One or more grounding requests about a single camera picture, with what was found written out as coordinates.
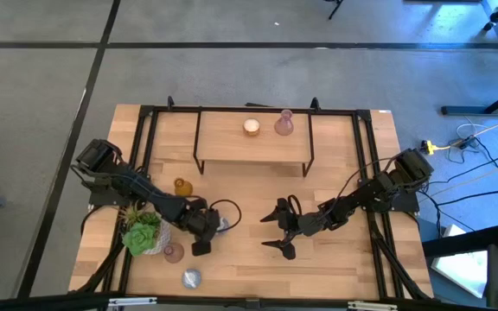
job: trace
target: potted succulent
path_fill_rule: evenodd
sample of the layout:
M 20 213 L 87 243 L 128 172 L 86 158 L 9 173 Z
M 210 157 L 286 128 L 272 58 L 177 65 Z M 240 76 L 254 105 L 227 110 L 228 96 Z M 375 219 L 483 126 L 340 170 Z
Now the potted succulent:
M 146 207 L 137 210 L 130 206 L 120 212 L 127 229 L 122 244 L 128 247 L 132 256 L 158 254 L 170 241 L 169 223 L 162 221 L 155 212 L 146 212 Z

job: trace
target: small pink bottle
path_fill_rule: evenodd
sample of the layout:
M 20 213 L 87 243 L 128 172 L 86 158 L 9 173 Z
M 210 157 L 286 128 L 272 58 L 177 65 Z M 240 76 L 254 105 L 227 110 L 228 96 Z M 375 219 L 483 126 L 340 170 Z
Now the small pink bottle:
M 293 112 L 287 109 L 282 110 L 280 119 L 274 124 L 274 130 L 276 130 L 279 135 L 288 136 L 293 132 L 291 117 L 293 117 Z
M 178 243 L 170 243 L 164 247 L 164 259 L 169 263 L 177 263 L 183 258 L 183 246 Z

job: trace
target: floor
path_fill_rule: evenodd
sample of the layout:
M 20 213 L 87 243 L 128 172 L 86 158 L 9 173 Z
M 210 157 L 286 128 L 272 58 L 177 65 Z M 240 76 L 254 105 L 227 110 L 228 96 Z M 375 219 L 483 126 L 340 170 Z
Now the floor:
M 178 105 L 306 107 L 318 97 L 328 108 L 388 109 L 401 148 L 417 147 L 423 139 L 445 145 L 468 120 L 441 116 L 442 105 L 498 99 L 498 48 L 457 44 L 498 44 L 493 30 L 480 31 L 488 20 L 485 9 L 495 5 L 345 0 L 328 21 L 333 4 L 317 0 L 122 0 L 110 42 L 449 43 L 457 49 L 107 49 L 76 150 L 106 137 L 115 104 L 164 104 L 169 95 Z M 0 41 L 99 42 L 111 6 L 111 0 L 0 0 Z M 0 195 L 8 201 L 0 209 L 0 299 L 15 293 L 95 57 L 95 48 L 0 48 Z M 460 129 L 463 135 L 471 131 Z M 482 141 L 497 157 L 498 131 Z M 443 153 L 428 157 L 436 169 L 432 179 L 447 179 L 487 159 L 483 153 L 464 156 L 464 164 L 449 162 Z M 442 188 L 432 185 L 431 193 Z M 498 174 L 436 198 L 494 188 Z M 69 175 L 33 295 L 66 292 L 87 197 Z M 498 195 L 444 210 L 474 229 L 498 225 Z M 422 219 L 435 222 L 435 214 L 429 202 L 421 204 Z M 451 223 L 442 217 L 443 225 Z

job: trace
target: gray carpet floor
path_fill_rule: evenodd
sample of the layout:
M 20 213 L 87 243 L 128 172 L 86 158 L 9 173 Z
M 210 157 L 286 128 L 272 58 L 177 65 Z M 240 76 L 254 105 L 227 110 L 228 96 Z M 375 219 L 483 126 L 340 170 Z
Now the gray carpet floor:
M 111 3 L 0 0 L 0 40 L 98 41 Z M 479 3 L 346 0 L 328 21 L 332 9 L 310 0 L 123 0 L 111 41 L 498 42 L 495 32 L 480 31 L 488 18 Z M 0 209 L 0 299 L 13 295 L 94 55 L 93 49 L 0 49 L 0 195 L 9 202 Z M 444 145 L 468 120 L 441 116 L 442 105 L 498 99 L 498 50 L 107 50 L 77 149 L 106 137 L 116 104 L 163 105 L 169 95 L 178 105 L 306 107 L 318 97 L 328 108 L 388 109 L 401 148 L 423 139 Z M 491 125 L 498 117 L 471 120 Z M 498 131 L 482 141 L 497 157 Z M 484 153 L 464 156 L 464 164 L 443 153 L 428 157 L 432 179 L 487 161 Z M 495 188 L 498 174 L 436 198 Z M 87 197 L 69 175 L 33 295 L 66 292 Z M 498 225 L 498 195 L 444 210 L 474 229 Z M 429 202 L 421 204 L 420 217 L 435 222 Z

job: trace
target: wooden tabletop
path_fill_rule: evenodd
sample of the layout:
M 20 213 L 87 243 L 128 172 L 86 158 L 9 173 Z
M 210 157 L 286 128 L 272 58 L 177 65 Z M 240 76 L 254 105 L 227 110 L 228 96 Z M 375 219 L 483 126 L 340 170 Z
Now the wooden tabletop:
M 242 130 L 248 118 L 259 121 L 260 132 L 257 136 L 248 136 Z M 294 128 L 289 136 L 280 136 L 274 130 L 278 118 L 277 113 L 202 112 L 197 158 L 206 161 L 310 161 L 307 115 L 293 116 Z
M 130 156 L 138 111 L 139 105 L 118 105 L 112 121 L 108 139 L 122 149 L 124 159 Z M 379 157 L 399 153 L 391 112 L 371 113 Z M 212 252 L 201 257 L 190 253 L 193 236 L 173 228 L 172 240 L 186 250 L 183 260 L 171 264 L 162 254 L 134 257 L 128 294 L 379 298 L 366 214 L 361 209 L 338 230 L 319 232 L 311 238 L 295 238 L 297 258 L 294 260 L 288 261 L 279 250 L 261 245 L 261 242 L 283 237 L 277 224 L 259 222 L 273 210 L 277 198 L 295 194 L 304 213 L 316 211 L 316 205 L 334 197 L 359 168 L 350 117 L 312 117 L 316 159 L 306 178 L 301 176 L 301 164 L 269 162 L 210 162 L 206 164 L 205 174 L 200 175 L 193 160 L 196 119 L 196 113 L 159 113 L 150 161 L 152 181 L 163 191 L 172 193 L 174 179 L 182 177 L 193 183 L 194 194 L 208 202 L 235 200 L 243 211 L 243 219 L 231 231 L 215 237 Z M 296 130 L 306 126 L 294 124 Z M 137 164 L 144 153 L 148 129 L 149 119 L 144 124 Z M 361 133 L 369 162 L 364 124 L 361 124 Z M 347 194 L 355 187 L 356 181 L 349 183 Z M 230 223 L 238 218 L 236 209 L 227 203 L 216 208 Z M 390 215 L 399 261 L 418 286 L 432 295 L 416 222 L 403 213 Z M 107 255 L 116 217 L 115 209 L 103 208 L 86 222 L 70 289 L 83 285 Z M 122 256 L 115 267 L 112 289 L 118 288 L 121 266 Z M 383 266 L 388 294 L 393 295 L 391 272 L 385 258 Z M 182 272 L 186 269 L 198 269 L 202 273 L 198 289 L 182 286 Z

